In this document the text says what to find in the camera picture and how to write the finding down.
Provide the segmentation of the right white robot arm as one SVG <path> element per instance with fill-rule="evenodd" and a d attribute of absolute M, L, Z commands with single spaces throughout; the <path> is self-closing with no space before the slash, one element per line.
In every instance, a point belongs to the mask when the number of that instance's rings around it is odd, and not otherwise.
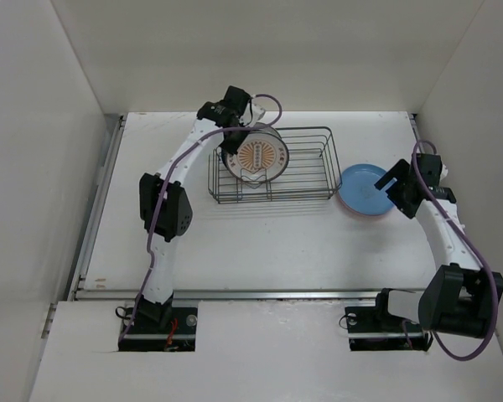
<path fill-rule="evenodd" d="M 485 338 L 495 328 L 503 277 L 467 240 L 454 193 L 440 184 L 442 171 L 440 156 L 416 153 L 411 161 L 399 160 L 375 184 L 421 226 L 436 272 L 424 291 L 383 289 L 371 319 L 383 330 L 403 318 L 425 331 Z"/>

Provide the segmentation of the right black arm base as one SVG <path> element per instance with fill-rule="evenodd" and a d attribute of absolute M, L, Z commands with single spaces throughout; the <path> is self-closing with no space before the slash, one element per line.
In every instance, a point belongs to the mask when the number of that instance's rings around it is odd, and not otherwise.
<path fill-rule="evenodd" d="M 346 307 L 339 326 L 347 331 L 351 352 L 427 352 L 433 344 L 433 335 L 419 324 L 381 316 L 376 307 Z"/>

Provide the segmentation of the pink plastic plate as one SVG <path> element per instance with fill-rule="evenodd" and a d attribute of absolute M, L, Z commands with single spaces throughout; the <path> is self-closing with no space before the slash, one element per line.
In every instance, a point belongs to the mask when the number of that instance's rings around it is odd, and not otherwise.
<path fill-rule="evenodd" d="M 354 209 L 352 209 L 350 206 L 348 206 L 342 198 L 337 197 L 336 201 L 339 203 L 340 207 L 347 213 L 350 214 L 351 216 L 358 218 L 358 219 L 367 219 L 367 220 L 378 220 L 378 219 L 384 219 L 386 216 L 388 216 L 391 212 L 391 210 L 386 211 L 384 214 L 362 214 Z"/>

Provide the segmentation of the blue plastic plate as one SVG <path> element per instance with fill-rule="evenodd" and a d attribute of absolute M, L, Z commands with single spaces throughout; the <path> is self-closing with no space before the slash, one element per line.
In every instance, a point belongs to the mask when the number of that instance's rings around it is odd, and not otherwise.
<path fill-rule="evenodd" d="M 382 216 L 393 208 L 393 202 L 387 197 L 386 189 L 394 184 L 389 182 L 382 190 L 375 187 L 376 182 L 386 174 L 386 170 L 377 165 L 359 163 L 347 167 L 341 173 L 340 200 L 349 210 L 359 215 Z"/>

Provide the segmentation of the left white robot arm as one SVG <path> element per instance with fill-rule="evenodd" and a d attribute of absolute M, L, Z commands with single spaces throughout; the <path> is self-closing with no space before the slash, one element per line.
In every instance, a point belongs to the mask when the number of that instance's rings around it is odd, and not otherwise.
<path fill-rule="evenodd" d="M 253 96 L 229 86 L 218 101 L 205 102 L 196 113 L 193 126 L 179 150 L 156 173 L 144 173 L 139 181 L 140 218 L 148 233 L 146 249 L 150 257 L 148 273 L 137 295 L 132 316 L 152 332 L 162 332 L 171 320 L 174 294 L 174 238 L 185 233 L 193 216 L 184 181 L 192 165 L 221 145 L 231 155 L 249 136 L 264 115 Z"/>

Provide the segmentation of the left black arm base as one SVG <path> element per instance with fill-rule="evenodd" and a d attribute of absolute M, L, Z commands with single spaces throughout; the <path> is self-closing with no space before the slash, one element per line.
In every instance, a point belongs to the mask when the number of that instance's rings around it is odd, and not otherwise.
<path fill-rule="evenodd" d="M 119 306 L 116 316 L 122 321 L 117 340 L 119 352 L 194 352 L 196 330 L 199 321 L 197 305 L 185 303 L 173 306 L 171 302 L 164 306 L 151 308 L 142 302 L 132 321 L 133 306 Z"/>

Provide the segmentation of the metal wire dish rack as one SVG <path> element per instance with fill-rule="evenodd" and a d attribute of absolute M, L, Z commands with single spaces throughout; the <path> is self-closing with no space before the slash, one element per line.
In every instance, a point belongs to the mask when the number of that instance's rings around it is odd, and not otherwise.
<path fill-rule="evenodd" d="M 220 204 L 329 199 L 341 187 L 327 126 L 265 128 L 235 156 L 209 155 L 208 189 Z"/>

